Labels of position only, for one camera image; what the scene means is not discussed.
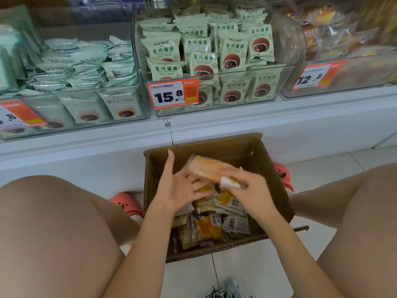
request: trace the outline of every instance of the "shoe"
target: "shoe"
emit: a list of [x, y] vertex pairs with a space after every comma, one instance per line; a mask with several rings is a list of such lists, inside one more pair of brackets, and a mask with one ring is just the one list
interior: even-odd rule
[[273, 162], [274, 168], [277, 171], [281, 183], [283, 183], [284, 187], [288, 188], [292, 192], [295, 192], [294, 187], [291, 184], [291, 176], [289, 174], [289, 170], [282, 164]]
[[119, 205], [129, 216], [139, 215], [143, 217], [141, 205], [134, 197], [126, 192], [120, 192], [110, 199], [113, 204]]

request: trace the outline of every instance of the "forearm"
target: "forearm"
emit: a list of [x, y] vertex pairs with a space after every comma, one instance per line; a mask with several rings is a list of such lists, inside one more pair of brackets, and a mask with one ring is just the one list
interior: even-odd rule
[[301, 298], [343, 298], [278, 211], [259, 225], [273, 242], [295, 294]]
[[159, 298], [173, 215], [152, 201], [138, 237], [106, 290], [104, 298]]

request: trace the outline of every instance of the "cardboard box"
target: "cardboard box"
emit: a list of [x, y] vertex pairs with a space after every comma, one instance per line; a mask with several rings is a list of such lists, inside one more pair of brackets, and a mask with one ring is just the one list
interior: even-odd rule
[[[147, 150], [145, 168], [145, 197], [144, 212], [153, 200], [159, 179], [168, 157], [168, 149], [175, 153], [174, 173], [181, 170], [190, 155], [200, 155], [224, 161], [235, 167], [260, 174], [266, 178], [274, 204], [286, 221], [290, 222], [294, 210], [288, 195], [274, 169], [261, 134], [248, 134], [226, 137], [222, 139], [192, 142], [158, 149]], [[258, 223], [249, 216], [249, 225], [252, 235], [229, 234], [224, 232], [226, 242], [216, 243], [213, 247], [197, 248], [195, 250], [174, 254], [174, 242], [171, 238], [167, 254], [167, 263], [197, 257], [208, 253], [222, 251], [268, 238]], [[308, 230], [308, 226], [296, 228], [295, 231]]]

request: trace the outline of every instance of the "hand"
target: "hand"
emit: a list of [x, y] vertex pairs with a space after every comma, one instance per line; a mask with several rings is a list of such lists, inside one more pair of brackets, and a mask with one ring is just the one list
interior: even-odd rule
[[154, 200], [161, 201], [167, 208], [171, 210], [172, 215], [186, 206], [188, 203], [203, 197], [208, 197], [213, 194], [212, 191], [195, 192], [201, 187], [208, 184], [207, 181], [192, 182], [199, 178], [195, 175], [188, 175], [185, 170], [181, 170], [173, 174], [173, 162], [175, 155], [171, 150], [168, 150], [168, 158], [164, 166], [163, 174], [161, 175], [158, 184], [157, 193]]
[[221, 188], [228, 190], [240, 200], [246, 212], [255, 220], [266, 219], [266, 217], [271, 217], [270, 214], [278, 213], [264, 177], [233, 166], [220, 168], [219, 173], [248, 185], [246, 189], [226, 185], [221, 185]]

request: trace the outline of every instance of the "sticker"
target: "sticker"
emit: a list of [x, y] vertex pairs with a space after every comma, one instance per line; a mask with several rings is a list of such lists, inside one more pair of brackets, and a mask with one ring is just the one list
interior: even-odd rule
[[164, 81], [148, 84], [155, 110], [199, 103], [199, 79]]
[[19, 99], [0, 102], [0, 130], [45, 124], [47, 123]]
[[327, 86], [345, 62], [336, 61], [307, 66], [298, 78], [293, 90]]

